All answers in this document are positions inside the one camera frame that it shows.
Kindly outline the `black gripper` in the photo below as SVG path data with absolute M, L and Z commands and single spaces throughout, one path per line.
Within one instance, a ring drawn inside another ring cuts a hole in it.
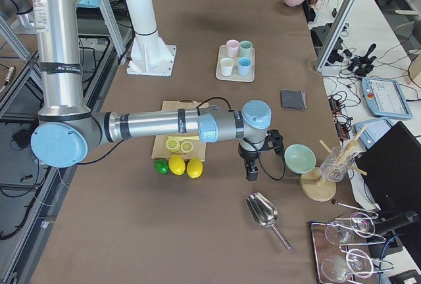
M 279 178 L 270 175 L 265 169 L 261 160 L 261 153 L 266 151 L 274 151 L 275 154 L 281 158 L 282 164 L 284 164 L 283 140 L 284 138 L 278 130 L 268 130 L 267 135 L 263 141 L 263 146 L 259 149 L 257 148 L 256 144 L 250 142 L 246 138 L 244 139 L 244 142 L 246 142 L 246 144 L 248 144 L 251 147 L 251 150 L 248 151 L 247 149 L 239 145 L 238 153 L 240 157 L 244 160 L 247 181 L 256 181 L 258 178 L 259 171 L 255 165 L 255 160 L 258 160 L 261 169 L 269 178 L 275 181 L 279 181 L 284 178 L 284 173 L 282 173 L 282 175 Z

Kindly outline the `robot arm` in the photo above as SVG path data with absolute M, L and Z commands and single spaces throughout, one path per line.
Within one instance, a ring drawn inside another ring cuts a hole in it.
M 118 146 L 135 137 L 191 132 L 204 143 L 238 140 L 249 181 L 263 169 L 263 152 L 285 156 L 282 136 L 270 128 L 271 109 L 260 100 L 245 103 L 241 110 L 201 103 L 189 109 L 125 114 L 103 111 L 104 99 L 89 104 L 84 97 L 76 14 L 82 1 L 32 0 L 43 106 L 30 146 L 39 160 L 67 168 L 84 164 L 92 150 L 107 143 Z

